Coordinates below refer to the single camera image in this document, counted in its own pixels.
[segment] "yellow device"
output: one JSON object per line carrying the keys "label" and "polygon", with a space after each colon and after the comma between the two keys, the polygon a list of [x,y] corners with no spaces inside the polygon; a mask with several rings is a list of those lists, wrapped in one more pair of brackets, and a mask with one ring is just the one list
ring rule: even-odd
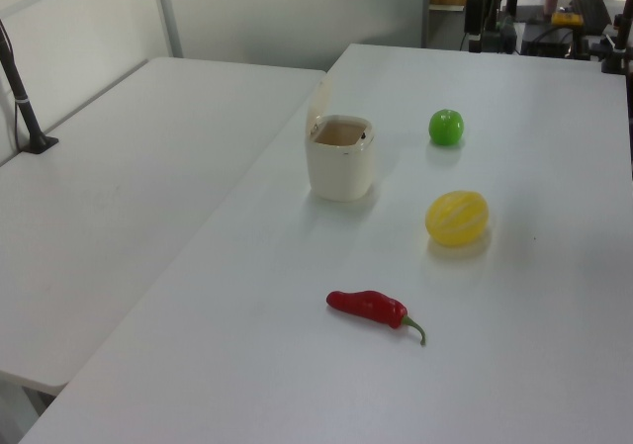
{"label": "yellow device", "polygon": [[583,16],[571,12],[555,12],[552,14],[552,25],[558,27],[582,27]]}

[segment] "black cable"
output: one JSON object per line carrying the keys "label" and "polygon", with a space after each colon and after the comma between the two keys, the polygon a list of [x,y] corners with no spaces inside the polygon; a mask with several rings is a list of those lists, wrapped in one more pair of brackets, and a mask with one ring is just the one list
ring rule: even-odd
{"label": "black cable", "polygon": [[[14,58],[15,55],[13,53],[13,45],[11,44],[11,38],[9,37],[9,33],[4,27],[2,20],[0,20],[0,31],[2,31],[2,37],[5,41],[7,41],[7,46],[9,47],[9,52],[11,52],[11,57]],[[16,143],[16,151],[18,153],[22,152],[20,148],[20,143],[18,142],[18,102],[14,101],[13,103],[13,141]]]}
{"label": "black cable", "polygon": [[22,152],[20,143],[18,142],[18,102],[13,102],[13,140],[16,143],[18,153]]}
{"label": "black cable", "polygon": [[569,32],[567,32],[566,34],[564,34],[564,35],[561,37],[561,44],[565,41],[565,39],[566,39],[567,37],[569,37],[569,36],[570,36],[570,35],[572,35],[573,33],[574,33],[574,31],[569,31]]}
{"label": "black cable", "polygon": [[13,57],[13,46],[11,45],[11,39],[9,38],[9,33],[4,28],[4,24],[2,24],[2,20],[0,19],[0,31],[4,36],[4,40],[7,41],[7,45],[9,46],[9,51],[11,52],[11,56]]}

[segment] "white cup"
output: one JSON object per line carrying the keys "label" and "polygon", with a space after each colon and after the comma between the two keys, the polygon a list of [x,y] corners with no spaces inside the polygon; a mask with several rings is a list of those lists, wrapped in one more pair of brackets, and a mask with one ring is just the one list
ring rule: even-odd
{"label": "white cup", "polygon": [[336,202],[358,200],[374,180],[374,129],[362,118],[317,117],[306,131],[306,157],[315,194]]}

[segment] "yellow lemon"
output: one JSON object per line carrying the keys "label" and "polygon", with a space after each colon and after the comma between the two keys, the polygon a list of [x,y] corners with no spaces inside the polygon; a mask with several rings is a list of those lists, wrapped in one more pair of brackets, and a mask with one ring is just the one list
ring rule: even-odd
{"label": "yellow lemon", "polygon": [[477,239],[486,229],[488,204],[477,192],[449,192],[426,212],[426,229],[445,246],[462,246]]}

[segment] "fake fruit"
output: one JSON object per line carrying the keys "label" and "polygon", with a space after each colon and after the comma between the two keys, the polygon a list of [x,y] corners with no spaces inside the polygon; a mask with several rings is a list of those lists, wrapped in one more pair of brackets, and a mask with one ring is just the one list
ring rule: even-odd
{"label": "fake fruit", "polygon": [[431,117],[428,133],[438,145],[455,145],[464,133],[462,115],[452,110],[441,110]]}
{"label": "fake fruit", "polygon": [[477,192],[449,192],[431,204],[425,223],[428,233],[438,243],[463,246],[486,229],[488,204]]}

